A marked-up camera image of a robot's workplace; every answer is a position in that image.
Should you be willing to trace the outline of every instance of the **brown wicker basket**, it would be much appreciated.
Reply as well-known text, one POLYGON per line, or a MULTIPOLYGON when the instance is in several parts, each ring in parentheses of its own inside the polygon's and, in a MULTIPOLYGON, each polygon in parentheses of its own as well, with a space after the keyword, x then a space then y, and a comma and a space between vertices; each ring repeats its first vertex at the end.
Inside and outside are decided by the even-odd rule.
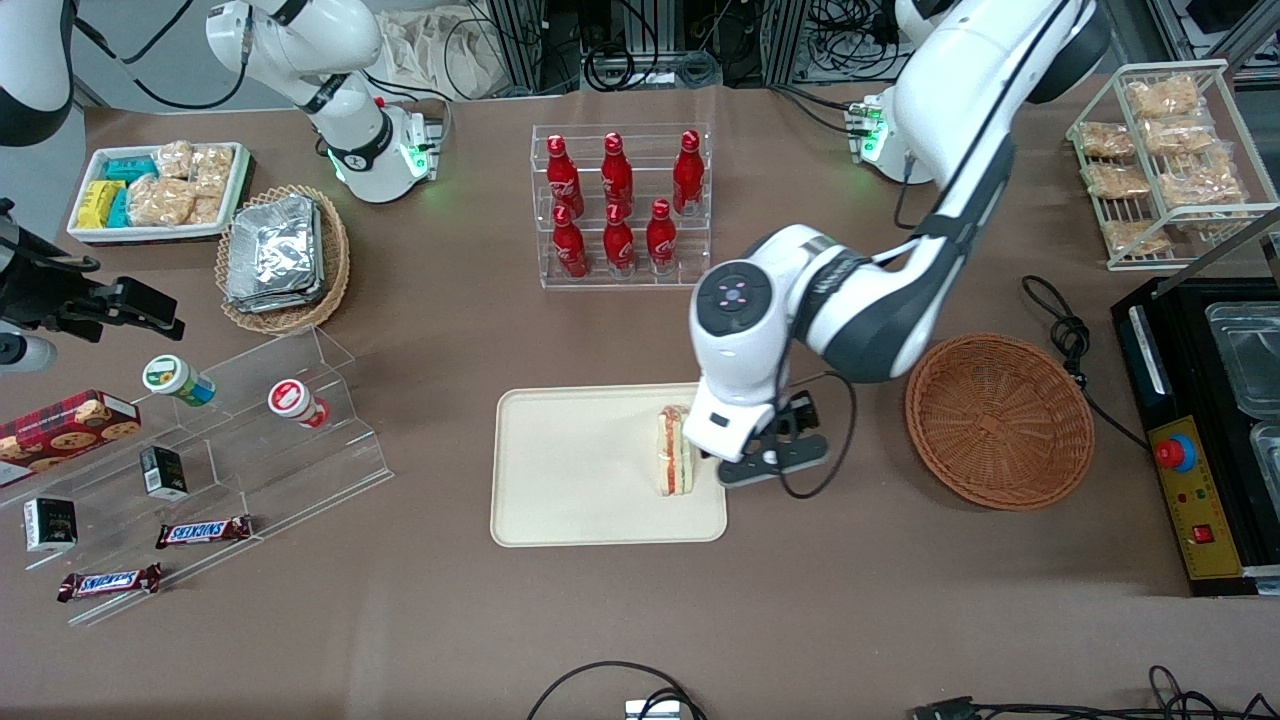
MULTIPOLYGON (((320 302, 315 305, 285 307, 283 310, 257 314, 241 313, 223 301, 223 314, 244 329, 279 336, 288 334, 303 325, 319 325, 333 315, 334 310, 338 309, 338 304, 342 302, 342 296, 347 292, 347 281, 351 277, 351 251, 347 242, 347 228, 343 227, 342 218, 338 217, 338 210, 334 209, 333 202, 323 192, 311 187, 288 184, 284 187, 273 187, 266 192, 255 195, 244 205, 275 202, 293 192, 306 195, 320 205, 320 241, 324 243, 324 275, 329 290, 320 302)), ((221 240, 218 241, 218 264, 214 266, 214 281, 224 296, 227 293, 227 255, 230 236, 232 228, 228 225, 223 229, 221 240)))
POLYGON ((998 334, 931 350, 906 386, 906 427, 940 480, 997 510, 1062 500, 1093 457, 1080 388, 1038 347, 998 334))

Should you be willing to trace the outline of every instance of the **snickers bar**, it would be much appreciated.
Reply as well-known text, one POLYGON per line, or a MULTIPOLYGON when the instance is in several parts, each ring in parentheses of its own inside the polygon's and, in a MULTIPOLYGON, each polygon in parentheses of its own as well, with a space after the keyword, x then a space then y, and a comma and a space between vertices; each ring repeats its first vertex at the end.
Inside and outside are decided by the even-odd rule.
POLYGON ((161 575, 159 562, 143 570, 128 570, 125 573, 106 573, 104 575, 72 573, 67 575, 63 585, 58 588, 58 602, 129 591, 147 591, 148 593, 154 593, 160 589, 161 575))
POLYGON ((201 542, 237 541, 253 534, 248 515, 228 518, 227 520, 206 520, 186 525, 160 525, 160 539, 156 550, 170 544, 196 544, 201 542))

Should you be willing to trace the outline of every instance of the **coca-cola bottle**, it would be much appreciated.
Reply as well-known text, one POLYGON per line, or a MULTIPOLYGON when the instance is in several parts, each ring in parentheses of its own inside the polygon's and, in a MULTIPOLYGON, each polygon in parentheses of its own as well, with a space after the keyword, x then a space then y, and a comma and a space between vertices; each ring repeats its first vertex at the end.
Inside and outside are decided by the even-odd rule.
POLYGON ((564 268, 564 273, 571 279, 585 278, 591 272, 591 261, 582 245, 582 231, 573 224, 570 209, 564 205, 557 205, 552 210, 552 219, 556 220, 552 242, 556 245, 556 256, 559 259, 561 266, 564 268))
POLYGON ((553 135, 547 138, 547 152, 550 160, 547 161, 547 183, 552 186, 552 197, 556 205, 568 208, 571 219, 582 217, 582 184, 577 179, 577 165, 570 159, 564 150, 564 138, 553 135))
POLYGON ((676 214, 684 218, 703 211, 703 155, 698 151, 700 138, 696 131, 686 129, 680 137, 680 156, 676 158, 675 188, 671 195, 676 214))
POLYGON ((669 275, 676 269, 676 223, 671 219, 671 204, 659 197, 653 201, 653 215, 645 228, 649 264, 653 274, 669 275))
POLYGON ((600 165, 604 182, 604 202, 622 209, 622 217, 631 217, 632 192, 631 163, 622 152, 622 136, 611 132, 604 136, 604 163, 600 165))
POLYGON ((614 279, 630 278, 636 272, 634 237, 627 227, 627 217, 622 206, 611 204, 604 209, 604 256, 609 260, 609 274, 614 279))

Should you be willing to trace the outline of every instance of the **red button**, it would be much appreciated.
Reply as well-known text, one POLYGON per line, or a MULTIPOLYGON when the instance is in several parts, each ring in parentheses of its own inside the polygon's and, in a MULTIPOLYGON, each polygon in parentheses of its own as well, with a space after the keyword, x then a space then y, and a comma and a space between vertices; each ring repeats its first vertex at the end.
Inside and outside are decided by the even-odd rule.
POLYGON ((1156 443, 1156 462, 1161 468, 1174 469, 1187 460, 1187 451, 1183 450, 1183 443, 1175 439, 1162 439, 1156 443))

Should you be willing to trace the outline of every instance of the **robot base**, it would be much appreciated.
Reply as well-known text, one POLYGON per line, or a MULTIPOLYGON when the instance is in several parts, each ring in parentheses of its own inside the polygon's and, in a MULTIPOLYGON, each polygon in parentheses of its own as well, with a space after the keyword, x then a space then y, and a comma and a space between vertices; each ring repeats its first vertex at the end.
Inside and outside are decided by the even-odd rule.
POLYGON ((392 142, 367 170, 343 168, 333 154, 329 155, 338 179, 365 202, 390 202, 434 176, 435 154, 426 146, 439 140, 428 138, 422 115, 410 115, 394 105, 383 108, 383 111, 392 120, 392 142))

